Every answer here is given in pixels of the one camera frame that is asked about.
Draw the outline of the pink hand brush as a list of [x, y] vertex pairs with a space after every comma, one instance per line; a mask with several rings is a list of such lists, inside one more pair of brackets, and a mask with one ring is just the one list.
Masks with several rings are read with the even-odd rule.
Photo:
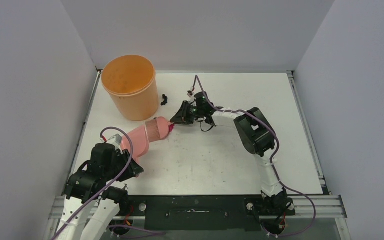
[[170, 121], [162, 116], [145, 122], [145, 131], [150, 143], [163, 140], [169, 135], [168, 122]]

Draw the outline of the pink plastic dustpan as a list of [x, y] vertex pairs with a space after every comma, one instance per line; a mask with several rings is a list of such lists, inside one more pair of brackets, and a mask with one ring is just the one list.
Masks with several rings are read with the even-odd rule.
[[123, 137], [120, 147], [123, 151], [128, 150], [132, 156], [132, 160], [127, 170], [119, 178], [121, 181], [126, 181], [133, 177], [137, 178], [140, 174], [145, 172], [144, 168], [139, 165], [139, 158], [149, 151], [149, 140], [144, 125], [130, 131], [128, 136], [132, 141], [133, 150], [126, 137]]

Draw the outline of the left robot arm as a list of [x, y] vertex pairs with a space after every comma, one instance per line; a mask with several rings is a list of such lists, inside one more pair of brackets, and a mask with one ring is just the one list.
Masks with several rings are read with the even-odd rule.
[[98, 240], [116, 215], [131, 209], [128, 191], [109, 186], [137, 177], [144, 169], [127, 149], [98, 143], [91, 157], [69, 177], [54, 240]]

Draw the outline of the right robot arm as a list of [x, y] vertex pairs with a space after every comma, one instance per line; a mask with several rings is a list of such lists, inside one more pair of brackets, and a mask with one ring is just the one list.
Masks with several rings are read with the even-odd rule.
[[243, 147], [257, 164], [263, 199], [260, 212], [273, 216], [295, 214], [293, 201], [274, 171], [274, 161], [268, 156], [268, 151], [276, 147], [273, 128], [257, 107], [244, 111], [214, 106], [208, 101], [205, 92], [198, 92], [190, 100], [182, 102], [170, 122], [175, 125], [206, 123], [211, 129], [234, 128]]

